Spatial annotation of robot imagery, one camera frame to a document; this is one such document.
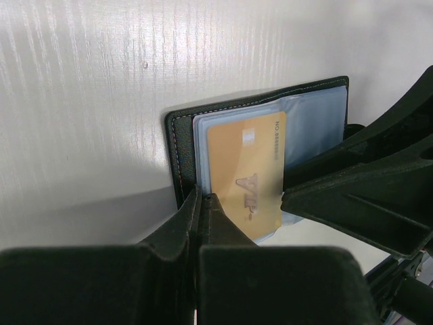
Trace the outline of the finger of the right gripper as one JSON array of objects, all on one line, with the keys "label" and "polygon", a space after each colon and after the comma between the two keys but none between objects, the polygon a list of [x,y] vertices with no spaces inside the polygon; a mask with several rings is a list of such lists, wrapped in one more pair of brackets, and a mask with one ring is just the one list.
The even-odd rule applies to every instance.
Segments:
[{"label": "finger of the right gripper", "polygon": [[432,69],[372,124],[284,173],[281,209],[414,257],[432,239]]}]

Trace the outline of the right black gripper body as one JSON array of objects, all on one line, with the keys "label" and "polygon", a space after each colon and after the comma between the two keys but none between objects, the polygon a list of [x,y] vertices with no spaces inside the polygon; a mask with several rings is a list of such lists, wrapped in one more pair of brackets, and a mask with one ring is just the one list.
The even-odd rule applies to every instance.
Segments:
[{"label": "right black gripper body", "polygon": [[418,279],[424,257],[432,257],[430,238],[412,257],[390,256],[365,275],[382,324],[432,323],[432,283]]}]

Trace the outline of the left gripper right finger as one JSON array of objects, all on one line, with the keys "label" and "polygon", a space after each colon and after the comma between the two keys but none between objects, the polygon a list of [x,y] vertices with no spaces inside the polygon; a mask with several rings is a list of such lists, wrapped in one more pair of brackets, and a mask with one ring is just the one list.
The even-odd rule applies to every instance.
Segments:
[{"label": "left gripper right finger", "polygon": [[379,324],[353,255],[332,246],[255,245],[203,198],[199,324]]}]

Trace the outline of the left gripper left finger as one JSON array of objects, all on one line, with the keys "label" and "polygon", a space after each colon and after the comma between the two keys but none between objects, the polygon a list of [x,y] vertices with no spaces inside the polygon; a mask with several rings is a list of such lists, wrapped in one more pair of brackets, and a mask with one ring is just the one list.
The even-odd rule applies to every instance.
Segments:
[{"label": "left gripper left finger", "polygon": [[137,244],[1,253],[2,324],[192,324],[202,192]]}]

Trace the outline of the black leather card holder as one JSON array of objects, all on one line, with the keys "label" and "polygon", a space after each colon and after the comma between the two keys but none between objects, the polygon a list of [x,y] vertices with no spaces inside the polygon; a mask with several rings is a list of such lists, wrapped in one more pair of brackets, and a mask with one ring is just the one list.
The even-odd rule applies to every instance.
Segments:
[{"label": "black leather card holder", "polygon": [[254,242],[296,223],[280,208],[284,173],[342,142],[348,88],[348,77],[339,76],[169,112],[164,124],[177,204],[194,187],[216,194]]}]

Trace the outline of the gold VIP card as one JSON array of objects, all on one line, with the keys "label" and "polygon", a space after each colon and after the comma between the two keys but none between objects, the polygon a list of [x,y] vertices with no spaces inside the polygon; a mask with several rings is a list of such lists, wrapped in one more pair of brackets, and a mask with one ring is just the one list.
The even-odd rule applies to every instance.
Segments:
[{"label": "gold VIP card", "polygon": [[252,240],[281,226],[286,114],[208,130],[210,186],[228,218]]}]

